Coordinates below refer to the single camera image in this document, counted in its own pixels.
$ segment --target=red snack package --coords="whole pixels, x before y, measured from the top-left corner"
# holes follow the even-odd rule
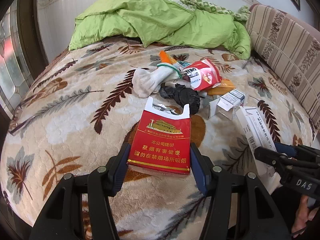
[[[190,174],[189,105],[173,115],[157,110],[149,97],[138,125],[127,164],[151,175],[184,178]]]
[[[190,78],[191,86],[196,91],[214,88],[221,83],[217,67],[209,60],[196,61],[182,70]]]

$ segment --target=blanket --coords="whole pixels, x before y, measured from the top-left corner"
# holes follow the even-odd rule
[[[132,77],[137,68],[155,70],[161,50],[177,60],[212,61],[223,78],[246,94],[246,105],[258,108],[274,141],[311,144],[316,130],[307,113],[255,58],[159,43],[144,48],[132,39],[106,38],[63,54],[15,110],[1,154],[0,184],[6,202],[25,222],[35,223],[65,173],[88,174],[117,155],[123,142],[132,143],[147,101],[132,90]],[[173,99],[152,97],[182,111]],[[191,116],[190,138],[215,165],[238,174],[256,172],[239,121],[221,114],[208,119],[205,101]],[[109,201],[121,239],[192,240],[199,239],[210,198],[200,194],[192,173],[177,180],[129,170],[122,190]],[[83,210],[90,239],[85,197]],[[235,217],[232,212],[230,223]]]
[[[242,14],[202,0],[98,0],[76,17],[69,50],[122,34],[139,37],[147,47],[166,45],[215,48],[223,45],[237,57],[248,59],[250,38]]]

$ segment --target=cardboard box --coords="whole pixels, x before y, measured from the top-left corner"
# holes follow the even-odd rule
[[[269,130],[262,120],[257,108],[250,106],[241,106],[240,109],[236,111],[236,115],[244,130],[252,155],[254,153],[254,150],[259,146],[270,149],[272,151],[277,151]],[[262,176],[266,173],[269,174],[270,177],[273,176],[275,170],[272,166],[258,161],[255,158],[254,160],[259,176]]]
[[[236,87],[231,80],[223,78],[221,79],[220,85],[215,88],[210,88],[209,90],[207,90],[207,93],[208,95],[224,95],[235,88]]]
[[[215,100],[209,102],[209,116],[208,116],[208,119],[213,117],[218,112],[217,104],[218,104],[219,101],[220,101],[220,98],[216,98]]]
[[[134,137],[127,164],[151,175],[183,178],[190,174],[190,115],[185,105],[180,115],[152,106],[149,97]]]
[[[237,89],[233,89],[220,97],[217,103],[218,112],[226,116],[229,120],[232,120],[238,107],[244,104],[244,93]]]

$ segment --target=black plastic bag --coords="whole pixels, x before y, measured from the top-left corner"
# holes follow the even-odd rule
[[[200,107],[198,92],[185,85],[176,84],[175,88],[164,86],[159,91],[161,97],[174,99],[182,108],[189,104],[190,114],[196,114]]]

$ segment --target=orange box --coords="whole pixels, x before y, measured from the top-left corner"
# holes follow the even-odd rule
[[[184,178],[190,174],[189,105],[173,115],[155,109],[152,102],[149,97],[127,164],[142,173]]]
[[[231,90],[235,89],[236,87],[229,79],[221,79],[221,84],[215,88],[210,88],[207,90],[208,95],[224,95]]]

